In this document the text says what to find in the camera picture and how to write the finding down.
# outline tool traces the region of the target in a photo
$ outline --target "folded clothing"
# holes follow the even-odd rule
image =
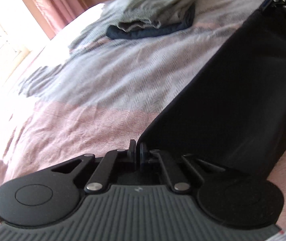
[[[195,0],[132,0],[117,27],[125,32],[181,23]]]
[[[168,26],[156,28],[146,28],[137,31],[125,32],[119,29],[115,25],[111,25],[107,28],[106,36],[112,40],[114,39],[141,39],[147,37],[158,37],[162,35],[171,34],[180,30],[187,29],[192,26],[195,16],[195,3],[193,3],[190,8],[186,11],[184,19],[180,23],[171,24]]]

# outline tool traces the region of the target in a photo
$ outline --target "pink blanket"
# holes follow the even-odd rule
[[[82,14],[10,93],[0,94],[0,185],[84,153],[127,148],[262,0],[198,0],[192,28],[110,41],[102,28],[126,1]],[[67,46],[97,19],[69,56]],[[284,193],[278,224],[286,228],[286,153],[269,179]]]

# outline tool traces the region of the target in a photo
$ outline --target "pink curtain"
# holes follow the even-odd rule
[[[55,34],[85,11],[78,0],[33,1]]]

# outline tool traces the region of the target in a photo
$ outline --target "ribbed grip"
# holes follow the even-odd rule
[[[230,229],[205,216],[188,195],[166,186],[112,185],[88,195],[66,220],[41,229],[0,226],[0,241],[263,241],[280,229]]]

